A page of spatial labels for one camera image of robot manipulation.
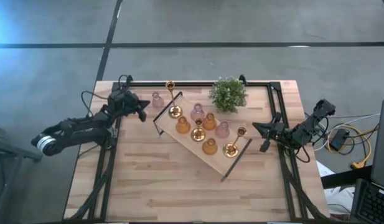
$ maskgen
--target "green plant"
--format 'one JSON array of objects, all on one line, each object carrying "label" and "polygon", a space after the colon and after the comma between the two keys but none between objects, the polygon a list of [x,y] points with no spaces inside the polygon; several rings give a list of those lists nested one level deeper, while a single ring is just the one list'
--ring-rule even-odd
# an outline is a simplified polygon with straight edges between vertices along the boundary
[{"label": "green plant", "polygon": [[212,86],[209,98],[219,111],[237,113],[237,106],[246,106],[246,96],[246,88],[239,80],[220,77]]}]

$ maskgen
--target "pink vase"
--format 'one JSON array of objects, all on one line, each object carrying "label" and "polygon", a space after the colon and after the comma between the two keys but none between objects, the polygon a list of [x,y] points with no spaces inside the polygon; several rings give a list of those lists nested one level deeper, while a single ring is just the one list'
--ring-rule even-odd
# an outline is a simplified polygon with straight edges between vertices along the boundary
[{"label": "pink vase", "polygon": [[197,118],[200,118],[200,119],[205,118],[205,112],[200,103],[196,103],[194,105],[192,112],[190,112],[190,117],[192,118],[192,121],[195,121]]},{"label": "pink vase", "polygon": [[218,138],[224,139],[227,138],[230,134],[229,131],[229,124],[226,121],[222,121],[216,128],[215,128],[215,135]]},{"label": "pink vase", "polygon": [[158,92],[154,92],[152,94],[153,100],[152,100],[152,105],[154,108],[162,108],[164,106],[164,100],[161,98]]}]

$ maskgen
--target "gold candle holder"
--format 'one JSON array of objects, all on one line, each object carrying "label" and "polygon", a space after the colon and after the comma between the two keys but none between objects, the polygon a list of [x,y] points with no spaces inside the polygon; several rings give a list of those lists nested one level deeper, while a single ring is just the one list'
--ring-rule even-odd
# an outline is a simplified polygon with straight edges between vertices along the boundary
[{"label": "gold candle holder", "polygon": [[194,141],[203,141],[205,139],[205,131],[201,128],[201,125],[203,124],[203,120],[200,118],[197,118],[194,123],[197,125],[197,128],[192,130],[192,133],[190,136]]},{"label": "gold candle holder", "polygon": [[180,106],[175,105],[174,94],[172,94],[175,88],[175,83],[172,81],[169,81],[166,83],[166,87],[168,91],[171,93],[171,99],[172,99],[172,106],[168,110],[169,116],[171,118],[179,118],[180,116],[182,116],[182,108]]},{"label": "gold candle holder", "polygon": [[240,127],[237,129],[236,140],[233,143],[228,143],[228,144],[223,146],[223,153],[225,156],[227,156],[229,158],[237,156],[237,154],[239,153],[239,150],[238,150],[238,147],[236,145],[236,142],[237,142],[237,140],[239,140],[239,138],[241,136],[244,136],[246,133],[247,133],[247,129],[245,129],[243,127]]}]

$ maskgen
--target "gray floor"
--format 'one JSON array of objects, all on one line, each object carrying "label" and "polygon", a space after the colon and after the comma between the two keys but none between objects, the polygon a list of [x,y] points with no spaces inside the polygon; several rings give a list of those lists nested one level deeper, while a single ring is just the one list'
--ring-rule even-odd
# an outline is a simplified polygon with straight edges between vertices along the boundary
[{"label": "gray floor", "polygon": [[[115,0],[0,1],[0,44],[104,43]],[[384,41],[381,0],[124,0],[113,42]],[[0,49],[0,127],[13,144],[86,113],[103,49]],[[338,116],[378,113],[384,99],[384,47],[253,49],[111,49],[104,80],[297,80],[306,112],[326,98]],[[332,119],[330,124],[348,121]],[[354,123],[373,128],[378,118]],[[40,163],[25,161],[8,223],[60,220],[77,147]],[[326,150],[317,159],[335,172],[363,157]]]}]

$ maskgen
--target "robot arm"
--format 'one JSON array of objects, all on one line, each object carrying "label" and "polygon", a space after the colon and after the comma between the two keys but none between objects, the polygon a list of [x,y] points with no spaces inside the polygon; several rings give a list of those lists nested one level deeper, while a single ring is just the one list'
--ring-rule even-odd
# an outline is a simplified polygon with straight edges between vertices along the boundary
[{"label": "robot arm", "polygon": [[299,149],[312,140],[316,134],[316,126],[327,116],[334,115],[335,106],[323,99],[316,103],[313,114],[295,128],[289,130],[284,123],[280,123],[281,113],[276,113],[270,123],[253,123],[255,129],[260,132],[265,142],[260,148],[266,152],[270,145],[270,139],[280,142],[291,149]]},{"label": "robot arm", "polygon": [[101,147],[110,148],[111,133],[108,131],[115,120],[122,116],[138,113],[139,119],[146,120],[143,111],[150,103],[139,98],[128,90],[127,85],[112,91],[108,104],[92,117],[66,119],[42,131],[31,144],[47,156],[62,152],[66,147],[88,142],[95,142]]}]

